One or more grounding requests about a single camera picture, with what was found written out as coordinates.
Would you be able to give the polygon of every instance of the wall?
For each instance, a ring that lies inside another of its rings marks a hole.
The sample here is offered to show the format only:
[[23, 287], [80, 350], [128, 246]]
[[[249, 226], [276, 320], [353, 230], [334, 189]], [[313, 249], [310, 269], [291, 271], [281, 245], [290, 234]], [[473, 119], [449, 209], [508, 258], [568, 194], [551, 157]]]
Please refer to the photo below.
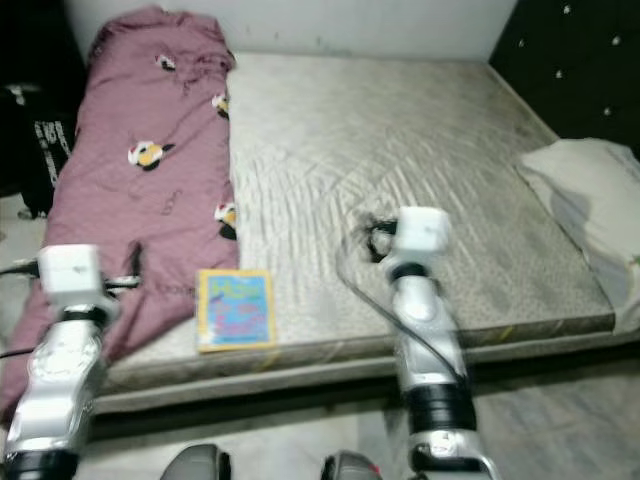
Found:
[[[488, 60], [517, 0], [165, 0], [214, 15], [232, 50]], [[66, 0], [85, 54], [102, 23], [145, 0]]]

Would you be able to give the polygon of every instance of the bed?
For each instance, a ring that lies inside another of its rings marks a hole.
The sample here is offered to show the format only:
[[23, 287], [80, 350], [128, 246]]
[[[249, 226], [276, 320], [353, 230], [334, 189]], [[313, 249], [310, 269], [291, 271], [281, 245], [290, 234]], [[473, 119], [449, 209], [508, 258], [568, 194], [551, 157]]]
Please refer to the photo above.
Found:
[[[393, 334], [340, 284], [335, 251], [363, 214], [403, 204], [451, 215], [436, 274], [471, 361], [639, 338], [613, 335], [589, 267], [513, 168], [555, 136], [491, 67], [237, 53], [228, 90], [240, 267], [273, 276], [277, 347], [200, 355], [184, 321], [112, 366], [98, 411], [391, 374]], [[379, 267], [349, 261], [386, 298]]]

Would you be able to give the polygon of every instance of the black headboard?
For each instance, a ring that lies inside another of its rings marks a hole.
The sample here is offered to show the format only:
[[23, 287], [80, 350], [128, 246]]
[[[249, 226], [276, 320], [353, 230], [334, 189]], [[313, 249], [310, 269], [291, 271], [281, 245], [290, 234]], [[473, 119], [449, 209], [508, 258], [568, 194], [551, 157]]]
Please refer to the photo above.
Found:
[[639, 0], [520, 0], [490, 63], [561, 137], [640, 158]]

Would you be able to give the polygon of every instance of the black cable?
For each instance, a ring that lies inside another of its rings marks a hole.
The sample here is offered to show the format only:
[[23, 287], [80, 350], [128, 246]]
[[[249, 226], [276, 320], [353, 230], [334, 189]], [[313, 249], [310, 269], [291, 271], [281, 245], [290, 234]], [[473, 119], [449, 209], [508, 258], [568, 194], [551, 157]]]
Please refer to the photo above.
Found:
[[29, 260], [26, 262], [20, 262], [13, 267], [0, 270], [0, 275], [31, 275], [33, 277], [39, 276], [38, 262], [36, 260]]
[[375, 219], [369, 219], [369, 223], [371, 226], [365, 227], [365, 232], [367, 233], [367, 248], [369, 249], [369, 255], [371, 256], [371, 261], [373, 263], [380, 263], [389, 253], [388, 251], [381, 253], [374, 242], [374, 237], [378, 233], [385, 233], [389, 236], [393, 236], [396, 234], [396, 229], [398, 228], [397, 220], [385, 220], [385, 221], [375, 221]]
[[2, 360], [3, 358], [18, 357], [20, 355], [29, 355], [30, 353], [33, 353], [34, 350], [35, 348], [24, 348], [22, 350], [10, 350], [8, 352], [0, 353], [0, 360]]
[[129, 260], [131, 262], [131, 276], [132, 277], [141, 277], [142, 276], [142, 252], [144, 248], [140, 242], [136, 242], [133, 246], [133, 251], [129, 256]]
[[340, 249], [336, 254], [336, 271], [338, 273], [338, 278], [346, 287], [348, 287], [360, 300], [369, 305], [376, 313], [380, 314], [382, 318], [388, 321], [392, 326], [400, 330], [405, 335], [409, 336], [416, 342], [420, 343], [424, 348], [429, 350], [433, 354], [434, 357], [438, 359], [438, 361], [442, 364], [442, 366], [449, 372], [449, 374], [461, 385], [464, 385], [467, 380], [464, 376], [460, 375], [453, 364], [444, 357], [440, 352], [438, 352], [422, 335], [413, 330], [411, 327], [405, 325], [402, 320], [400, 320], [395, 314], [389, 312], [386, 308], [376, 302], [372, 297], [367, 295], [363, 290], [361, 290], [353, 280], [349, 279], [345, 273], [345, 266], [347, 265], [347, 258], [349, 257], [349, 246], [348, 241], [351, 237], [351, 240], [355, 240], [357, 234], [362, 234], [361, 228], [356, 228], [351, 232], [351, 235], [345, 236], [342, 239]]

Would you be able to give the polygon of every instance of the floor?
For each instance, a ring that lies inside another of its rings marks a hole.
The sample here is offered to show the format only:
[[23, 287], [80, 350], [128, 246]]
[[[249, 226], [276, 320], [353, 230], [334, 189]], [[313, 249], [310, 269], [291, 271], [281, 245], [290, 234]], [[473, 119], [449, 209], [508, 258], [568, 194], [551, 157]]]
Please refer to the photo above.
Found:
[[[40, 249], [45, 228], [44, 219], [24, 221], [18, 212], [24, 209], [19, 195], [0, 199], [0, 269], [11, 266], [15, 260], [33, 258]], [[25, 277], [0, 277], [0, 350], [6, 350], [8, 338], [20, 319], [27, 297]]]
[[[505, 480], [640, 479], [640, 360], [525, 379], [483, 381], [476, 407]], [[243, 480], [319, 479], [341, 448], [368, 455], [385, 478], [408, 478], [406, 418], [385, 399], [176, 429], [91, 444], [82, 480], [158, 479], [184, 446], [215, 442]]]

